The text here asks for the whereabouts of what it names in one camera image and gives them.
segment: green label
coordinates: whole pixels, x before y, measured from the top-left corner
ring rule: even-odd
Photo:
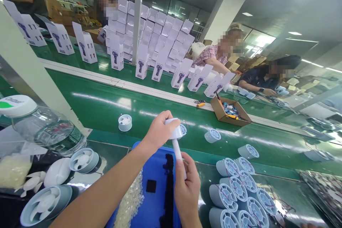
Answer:
[[[74,148],[83,135],[68,120],[48,124],[35,135],[35,142],[57,153]]]

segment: hand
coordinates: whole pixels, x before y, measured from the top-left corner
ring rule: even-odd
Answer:
[[[186,161],[176,161],[175,202],[183,228],[202,227],[198,217],[198,198],[201,188],[200,178],[194,160],[185,152]],[[187,179],[184,180],[184,167]]]
[[[268,95],[268,96],[275,96],[277,94],[275,91],[273,91],[272,89],[269,89],[269,88],[265,88],[263,93]]]
[[[171,134],[176,127],[181,124],[181,121],[176,119],[171,121],[169,124],[164,125],[166,119],[172,118],[172,114],[169,110],[160,113],[152,121],[150,129],[142,140],[142,143],[156,152],[171,137]]]

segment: cardboard box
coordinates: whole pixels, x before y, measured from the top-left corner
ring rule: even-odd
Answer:
[[[238,69],[240,65],[235,63],[235,62],[230,62],[230,61],[227,61],[226,63],[226,68],[228,68],[229,70],[231,71],[236,71]]]
[[[252,123],[252,120],[250,119],[248,114],[245,112],[243,107],[237,101],[230,100],[230,99],[223,98],[223,97],[220,97],[220,100],[221,102],[227,102],[228,104],[232,104],[236,108],[236,110],[239,112],[241,119],[236,120],[236,119],[232,119],[226,116],[223,106],[221,105],[218,98],[215,96],[211,100],[210,103],[219,121],[226,122],[226,123],[233,124],[233,125],[238,125],[238,126],[246,126]]]
[[[212,69],[213,66],[209,64],[206,64],[202,70],[197,68],[192,79],[188,83],[188,89],[192,92],[197,92]]]

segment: small white parts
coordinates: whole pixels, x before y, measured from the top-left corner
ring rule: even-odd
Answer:
[[[238,148],[238,152],[241,157],[244,157],[246,159],[254,159],[259,157],[258,151],[250,144],[246,144]]]
[[[214,143],[218,140],[221,140],[221,135],[217,130],[210,129],[208,132],[205,133],[204,138],[207,140],[208,143]]]
[[[226,209],[211,208],[209,211],[209,222],[211,228],[240,228],[239,221],[235,215]]]
[[[223,177],[239,176],[239,168],[236,163],[230,158],[225,158],[217,161],[216,169]]]
[[[119,130],[127,132],[132,128],[132,117],[128,114],[121,115],[118,119]]]

